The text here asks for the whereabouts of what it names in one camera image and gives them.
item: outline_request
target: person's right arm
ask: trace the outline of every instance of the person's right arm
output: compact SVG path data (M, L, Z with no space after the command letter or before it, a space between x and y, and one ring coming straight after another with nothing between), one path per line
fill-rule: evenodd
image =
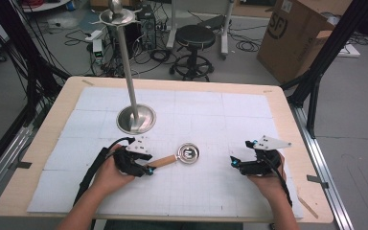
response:
M283 178L286 179L286 174L282 166L279 167L279 172L281 172ZM280 179L275 173L265 176L249 175L247 177L256 184L262 195L270 204L276 230L300 229L292 213L291 206L288 203Z

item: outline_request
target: round metal base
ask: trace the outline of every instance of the round metal base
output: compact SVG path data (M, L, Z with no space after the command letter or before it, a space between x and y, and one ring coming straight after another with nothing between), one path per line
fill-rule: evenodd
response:
M118 128L127 134L137 135L149 131L156 123L156 112L145 104L137 104L137 121L131 106L124 108L116 118Z

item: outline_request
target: wooden handle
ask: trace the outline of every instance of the wooden handle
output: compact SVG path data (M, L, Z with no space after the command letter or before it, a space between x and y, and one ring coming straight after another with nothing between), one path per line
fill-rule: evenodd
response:
M165 165L170 165L171 163L174 163L176 160L177 158L175 157L175 155L170 155L170 156L166 156L161 159L155 160L153 162L150 162L148 163L148 165L151 167L160 168Z

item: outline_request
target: hand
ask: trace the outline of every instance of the hand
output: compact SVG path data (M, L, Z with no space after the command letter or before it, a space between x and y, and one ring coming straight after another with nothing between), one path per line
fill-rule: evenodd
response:
M115 145L109 152L115 151L121 145ZM103 196L108 196L121 189L132 181L133 175L122 174L115 166L113 155L106 159L97 170L91 188L100 192Z
M282 164L278 168L278 171L282 175L283 179L286 180L287 177L283 167L285 158L281 153L279 154L282 160ZM274 172L264 176L249 175L247 176L247 178L256 184L256 186L259 188L259 191L269 202L273 201L276 198L287 197L280 183L280 179Z

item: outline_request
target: power strip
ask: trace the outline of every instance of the power strip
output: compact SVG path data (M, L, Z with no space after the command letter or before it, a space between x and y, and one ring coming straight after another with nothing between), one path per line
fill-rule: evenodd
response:
M91 33L91 36L86 37L85 40L92 42L92 40L97 39L102 34L103 34L103 31L95 31Z

